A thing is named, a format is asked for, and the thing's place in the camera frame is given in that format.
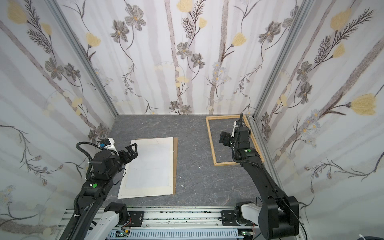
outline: wooden frame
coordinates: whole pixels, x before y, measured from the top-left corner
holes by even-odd
[[[212,134],[211,134],[211,129],[209,127],[209,120],[218,120],[218,119],[232,119],[232,118],[237,118],[239,119],[240,115],[227,115],[227,116],[207,116],[205,117],[205,120],[207,122],[207,128],[208,128],[208,135],[209,135],[209,143],[211,144],[211,151],[212,151],[212,157],[214,159],[214,166],[230,166],[230,165],[238,165],[239,163],[237,162],[217,162],[216,161],[216,155],[215,155],[215,149],[214,149],[214,143],[212,141]],[[248,122],[248,119],[245,115],[243,115],[243,121],[244,124],[248,127],[251,128]],[[264,162],[264,158],[262,156],[262,153],[260,151],[260,147],[257,144],[256,138],[253,135],[253,132],[251,133],[251,140],[253,142],[253,145],[256,148],[256,151],[260,154],[260,158],[262,159],[262,162]]]

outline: flower stem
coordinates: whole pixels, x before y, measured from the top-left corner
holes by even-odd
[[[79,76],[77,76],[77,78],[79,79],[80,86],[81,86],[81,93],[83,94],[83,97],[84,97],[83,84],[81,83],[81,80],[80,80]]]
[[[293,103],[295,103],[296,92],[297,92],[297,89],[298,89],[299,86],[300,86],[300,83],[301,83],[301,82],[299,82],[299,85],[297,85],[297,88],[296,88],[296,90],[295,90],[295,94],[293,95]]]
[[[127,57],[132,61],[133,66],[135,66],[135,64],[134,64],[134,62],[133,62],[133,59],[132,59],[132,58],[125,52],[125,50],[122,48],[120,39],[119,39],[119,44],[120,44],[121,50],[122,50],[122,51],[125,53],[125,55],[127,55]]]
[[[298,103],[298,104],[296,104],[296,105],[294,105],[294,106],[292,106],[292,107],[288,107],[288,108],[293,108],[293,107],[296,107],[297,105],[299,105],[300,104],[300,102]]]
[[[189,60],[188,60],[188,57],[187,57],[187,64],[188,64],[189,69],[190,69],[193,73],[195,73],[195,72],[192,70],[192,68],[189,66]]]
[[[264,50],[267,50],[267,49],[273,47],[273,46],[274,46],[274,45],[281,39],[281,37],[284,35],[285,30],[287,30],[287,29],[284,29],[284,31],[283,31],[283,33],[281,34],[281,36],[279,37],[279,39],[278,39],[272,46],[270,46],[270,47],[268,47],[268,48],[266,48],[266,49],[264,49]]]
[[[195,79],[195,77],[197,76],[197,74],[199,73],[199,71],[200,71],[200,66],[199,66],[199,69],[197,70],[196,75],[191,79],[191,82],[192,82],[193,79]]]
[[[132,46],[134,37],[135,37],[135,33],[133,31],[133,26],[132,26],[132,42],[131,42],[131,45],[129,47],[127,47],[126,49],[128,49]]]
[[[338,106],[336,106],[336,107],[329,108],[328,110],[331,110],[331,109],[334,109],[334,108],[337,108],[337,107],[347,106],[347,105],[348,105],[348,104],[338,105]]]
[[[377,91],[377,93],[375,94],[375,97],[379,94],[379,92],[383,89],[384,85],[381,86],[381,88]]]

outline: white board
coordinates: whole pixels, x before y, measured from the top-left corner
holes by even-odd
[[[137,158],[125,165],[118,199],[173,193],[173,137],[132,140]]]

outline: wall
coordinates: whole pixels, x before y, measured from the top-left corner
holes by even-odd
[[[0,239],[52,239],[114,118],[44,1],[0,6]]]
[[[58,3],[119,114],[251,114],[301,1]]]
[[[384,235],[383,12],[315,1],[257,116],[311,239]]]

